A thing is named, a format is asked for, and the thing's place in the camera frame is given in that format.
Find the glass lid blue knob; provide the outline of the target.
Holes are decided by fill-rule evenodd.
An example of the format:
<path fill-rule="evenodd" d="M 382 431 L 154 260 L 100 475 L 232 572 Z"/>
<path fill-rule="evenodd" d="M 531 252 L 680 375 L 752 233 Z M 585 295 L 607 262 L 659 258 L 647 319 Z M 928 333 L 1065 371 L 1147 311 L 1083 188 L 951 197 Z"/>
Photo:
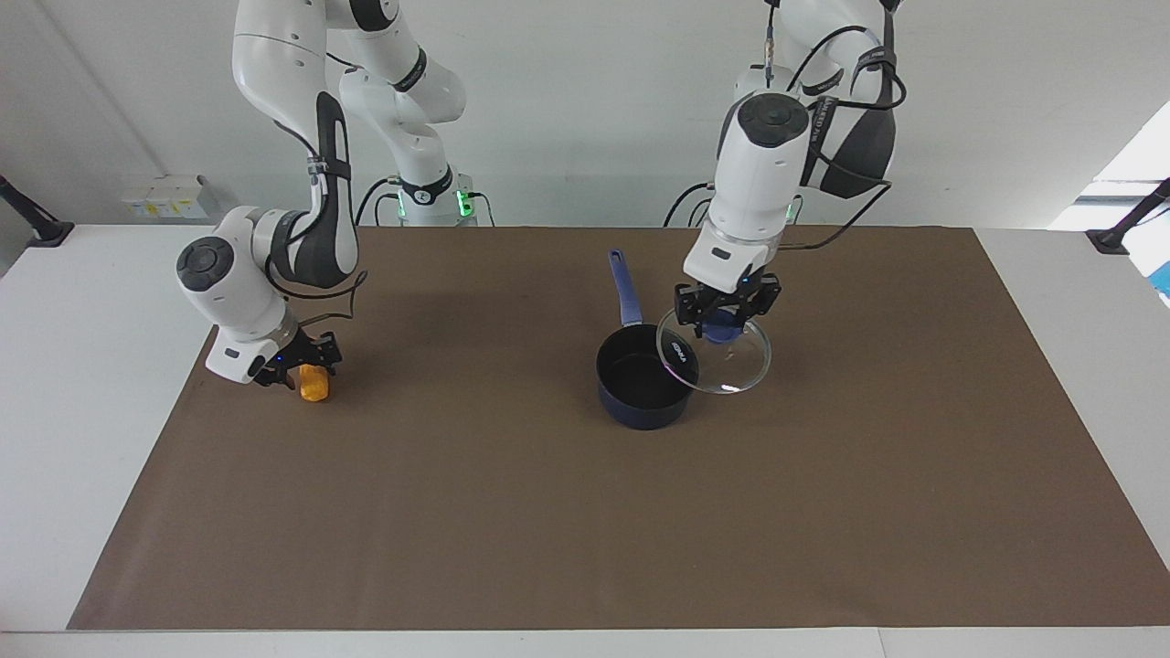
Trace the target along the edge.
<path fill-rule="evenodd" d="M 720 308 L 697 324 L 681 324 L 668 311 L 655 334 L 662 366 L 673 378 L 698 392 L 732 395 L 756 388 L 772 358 L 771 342 L 753 320 L 739 324 Z"/>

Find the brown table mat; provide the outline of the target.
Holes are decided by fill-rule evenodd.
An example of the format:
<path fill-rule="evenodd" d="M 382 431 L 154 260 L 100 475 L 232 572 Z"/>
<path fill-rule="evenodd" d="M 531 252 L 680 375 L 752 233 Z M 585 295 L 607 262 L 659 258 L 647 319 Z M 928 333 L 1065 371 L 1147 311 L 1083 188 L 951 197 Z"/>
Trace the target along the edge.
<path fill-rule="evenodd" d="M 772 265 L 775 356 L 603 411 L 607 254 L 686 229 L 362 228 L 330 398 L 194 366 L 69 626 L 1163 626 L 1170 571 L 971 229 Z"/>

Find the white wall socket box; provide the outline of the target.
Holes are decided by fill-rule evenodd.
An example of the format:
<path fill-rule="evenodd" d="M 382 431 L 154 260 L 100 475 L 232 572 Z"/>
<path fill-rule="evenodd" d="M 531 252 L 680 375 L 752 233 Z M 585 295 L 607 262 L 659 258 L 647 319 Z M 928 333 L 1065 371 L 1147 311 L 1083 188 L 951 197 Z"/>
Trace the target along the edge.
<path fill-rule="evenodd" d="M 135 219 L 209 220 L 216 201 L 201 174 L 167 174 L 122 191 L 122 207 Z"/>

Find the black clamp mount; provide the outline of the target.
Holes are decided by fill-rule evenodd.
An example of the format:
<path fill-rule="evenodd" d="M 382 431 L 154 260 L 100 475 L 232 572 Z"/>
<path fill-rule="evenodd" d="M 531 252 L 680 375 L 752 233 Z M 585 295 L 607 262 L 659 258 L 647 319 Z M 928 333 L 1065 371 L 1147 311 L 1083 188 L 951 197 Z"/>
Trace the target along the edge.
<path fill-rule="evenodd" d="M 1170 176 L 1163 179 L 1157 187 L 1141 199 L 1117 224 L 1106 229 L 1086 229 L 1085 237 L 1100 254 L 1121 255 L 1128 258 L 1129 251 L 1123 246 L 1123 239 L 1129 229 L 1148 219 L 1152 219 L 1154 212 L 1170 203 Z"/>
<path fill-rule="evenodd" d="M 30 249 L 55 249 L 61 246 L 76 227 L 75 222 L 58 220 L 37 201 L 18 190 L 0 174 L 0 198 L 27 222 L 33 237 L 27 241 Z"/>

